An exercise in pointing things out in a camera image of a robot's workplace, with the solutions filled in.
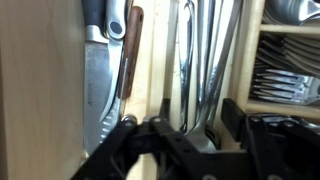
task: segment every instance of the wooden panel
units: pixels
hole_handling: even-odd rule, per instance
[[[68,179],[83,149],[81,3],[0,3],[8,179]]]
[[[249,112],[270,112],[302,116],[318,119],[314,121],[320,122],[320,106],[298,106],[249,100],[246,110]]]
[[[304,26],[281,26],[262,24],[260,30],[264,32],[277,32],[277,33],[295,33],[295,34],[320,34],[319,27],[304,27]]]
[[[134,114],[141,123],[149,109],[151,74],[153,62],[153,46],[155,31],[156,1],[135,0],[134,5],[140,6],[144,11],[144,22],[138,52],[131,97],[127,100],[125,113]],[[151,157],[140,156],[139,161],[130,170],[128,180],[155,179],[155,166]]]
[[[174,10],[172,8],[177,7],[177,2],[177,0],[154,1],[154,31],[153,43],[152,47],[150,48],[152,57],[150,59],[149,69],[149,93],[146,111],[147,115],[158,115],[162,99],[164,95],[167,96],[168,94],[168,92],[164,90],[164,88],[167,88],[165,87],[165,82],[170,81],[171,77],[166,77],[165,68],[168,63],[170,64],[170,59],[173,60],[173,57],[170,57],[170,54],[172,54],[174,49],[169,49],[169,44],[174,41],[169,38],[172,37],[171,33],[174,33],[171,31],[175,31],[175,28],[169,27],[169,25],[174,25],[176,22],[176,16],[172,15],[172,13],[174,14]],[[144,155],[142,159],[143,179],[156,179],[156,164],[153,157],[151,155]]]
[[[264,0],[252,1],[250,10],[250,19],[248,25],[248,36],[245,40],[243,63],[241,67],[241,74],[239,80],[238,95],[236,103],[241,109],[245,109],[246,102],[249,96],[249,89],[251,84],[251,76],[253,70],[253,64],[256,55],[256,49],[259,37],[259,28],[262,20],[262,12],[264,8]]]
[[[1,72],[1,44],[0,44],[0,74]],[[0,179],[8,179],[7,169],[7,152],[6,152],[6,137],[5,137],[5,119],[3,112],[3,87],[2,79],[0,78]]]
[[[236,37],[236,48],[234,60],[232,63],[232,74],[230,79],[230,89],[229,89],[229,97],[233,100],[237,99],[238,96],[238,87],[239,87],[239,77],[241,75],[241,67],[243,63],[243,56],[245,50],[245,42],[248,37],[248,29],[250,23],[250,12],[252,7],[253,0],[243,1],[242,11],[239,15],[238,27],[237,27],[237,37]]]

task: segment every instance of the stainless steel blade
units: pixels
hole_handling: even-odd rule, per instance
[[[105,105],[111,81],[107,44],[86,42],[84,82],[84,146],[89,154],[99,144],[100,114]]]
[[[108,49],[109,49],[109,72],[112,73],[111,83],[109,88],[109,94],[107,95],[107,101],[105,107],[101,113],[100,120],[101,122],[109,113],[113,100],[115,99],[115,93],[117,89],[118,76],[120,71],[121,55],[122,55],[122,45],[123,41],[117,41],[112,38],[109,39]]]
[[[109,133],[113,130],[116,124],[119,122],[120,118],[120,99],[118,97],[113,101],[112,107],[108,112],[107,116],[103,119],[101,123],[101,128],[98,130],[99,135],[99,143],[102,143],[105,138],[108,137]]]

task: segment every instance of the knife blade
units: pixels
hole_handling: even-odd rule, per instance
[[[144,13],[139,6],[133,6],[129,13],[129,19],[124,41],[124,52],[119,75],[119,88],[117,97],[121,100],[120,115],[124,115],[126,100],[131,95],[134,71],[136,67]]]
[[[115,99],[117,82],[119,77],[120,62],[122,55],[123,39],[126,33],[126,0],[107,1],[107,32],[109,34],[109,72],[112,72],[110,91],[106,100],[105,107],[101,113],[99,122],[107,116]]]
[[[102,121],[103,127],[100,136],[100,143],[109,135],[116,122],[124,117],[124,107],[128,97],[128,87],[132,86],[133,74],[136,59],[138,56],[141,30],[143,24],[143,10],[134,6],[129,13],[129,20],[124,41],[124,54],[121,61],[121,73],[117,85],[117,96],[112,104],[112,108]]]
[[[100,114],[109,93],[108,40],[103,36],[105,0],[82,0],[85,24],[85,72],[83,138],[86,151],[91,154],[99,144]]]

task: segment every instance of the metal utensil handle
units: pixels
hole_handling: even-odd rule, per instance
[[[199,126],[200,115],[205,103],[205,88],[207,79],[207,64],[209,59],[209,49],[211,46],[211,36],[213,29],[215,1],[198,1],[198,64],[197,64],[197,106],[196,106],[196,126]]]
[[[216,4],[215,4],[215,17],[214,17],[214,22],[213,22],[213,35],[215,36],[214,37],[214,42],[212,42],[212,47],[211,49],[213,49],[213,54],[214,56],[217,54],[217,47],[219,46],[219,42],[218,42],[218,35],[219,35],[219,27],[220,27],[220,21],[221,21],[221,14],[222,14],[222,7],[223,7],[223,0],[216,0]],[[212,62],[211,64],[208,64],[208,70],[209,72],[212,71],[212,68],[213,67],[210,67],[213,65],[214,62]],[[217,92],[215,94],[215,96],[220,96],[220,91],[221,91],[221,87],[222,87],[222,80],[223,78],[220,78],[219,80],[219,84],[218,84],[218,87],[217,87]],[[213,108],[212,111],[210,111],[210,114],[209,114],[209,117],[207,119],[207,124],[210,126],[210,128],[213,128],[213,123],[214,123],[214,116],[216,114],[216,109],[215,107]]]
[[[227,31],[226,31],[226,39],[222,47],[222,52],[220,54],[219,62],[216,63],[212,68],[208,89],[207,89],[207,98],[206,98],[204,109],[201,113],[202,118],[204,118],[205,120],[208,119],[210,114],[211,114],[211,117],[214,117],[215,114],[213,114],[213,112],[216,112],[216,109],[218,107],[217,104],[219,102],[224,70],[226,67],[227,59],[228,59],[228,52],[232,42],[232,37],[233,37],[232,34],[234,32],[234,29],[237,23],[238,15],[241,9],[241,4],[242,4],[241,0],[234,1],[232,10],[231,10],[230,20],[229,20]]]
[[[188,9],[189,19],[185,22],[185,14]],[[181,112],[180,112],[180,131],[186,132],[188,129],[188,104],[190,91],[191,63],[194,47],[194,29],[195,29],[194,5],[190,2],[179,4],[179,58],[180,58],[180,76],[181,76]]]
[[[122,39],[126,33],[126,5],[126,0],[107,1],[107,31],[113,39]]]
[[[320,98],[320,79],[314,77],[308,93],[309,98]]]

